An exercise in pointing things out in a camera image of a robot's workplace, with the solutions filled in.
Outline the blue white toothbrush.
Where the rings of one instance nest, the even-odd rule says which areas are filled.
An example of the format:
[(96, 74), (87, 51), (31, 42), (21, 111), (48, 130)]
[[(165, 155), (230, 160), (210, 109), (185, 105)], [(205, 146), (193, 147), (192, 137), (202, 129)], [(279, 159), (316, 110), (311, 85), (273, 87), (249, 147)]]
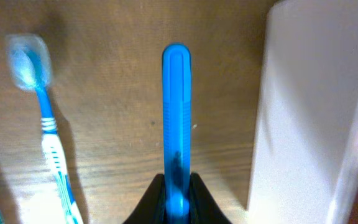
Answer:
[(65, 222), (83, 224), (83, 218), (71, 189), (65, 151), (58, 134), (48, 87), (52, 82), (52, 63), (44, 40), (35, 34), (11, 34), (6, 37), (7, 60), (15, 86), (36, 93), (42, 130), (42, 150), (55, 179)]

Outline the blue disposable razor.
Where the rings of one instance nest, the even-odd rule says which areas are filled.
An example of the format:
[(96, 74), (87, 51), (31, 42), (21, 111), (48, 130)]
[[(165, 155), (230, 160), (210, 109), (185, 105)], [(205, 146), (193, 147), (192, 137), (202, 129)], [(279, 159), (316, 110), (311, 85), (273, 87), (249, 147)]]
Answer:
[(167, 223), (189, 223), (191, 55), (182, 43), (162, 54), (163, 153)]

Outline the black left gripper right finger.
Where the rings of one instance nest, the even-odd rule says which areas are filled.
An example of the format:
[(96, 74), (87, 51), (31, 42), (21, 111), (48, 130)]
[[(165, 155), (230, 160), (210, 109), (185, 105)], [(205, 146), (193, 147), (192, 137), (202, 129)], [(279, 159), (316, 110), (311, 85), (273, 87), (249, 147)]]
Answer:
[(231, 224), (196, 172), (190, 175), (189, 193), (191, 224)]

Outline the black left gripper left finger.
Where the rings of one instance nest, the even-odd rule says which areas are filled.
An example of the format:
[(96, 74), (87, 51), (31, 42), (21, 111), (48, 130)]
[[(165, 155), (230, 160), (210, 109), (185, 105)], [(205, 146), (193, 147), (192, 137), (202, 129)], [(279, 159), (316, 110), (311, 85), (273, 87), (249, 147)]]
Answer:
[(157, 174), (143, 194), (139, 203), (123, 224), (164, 224), (165, 220), (165, 178)]

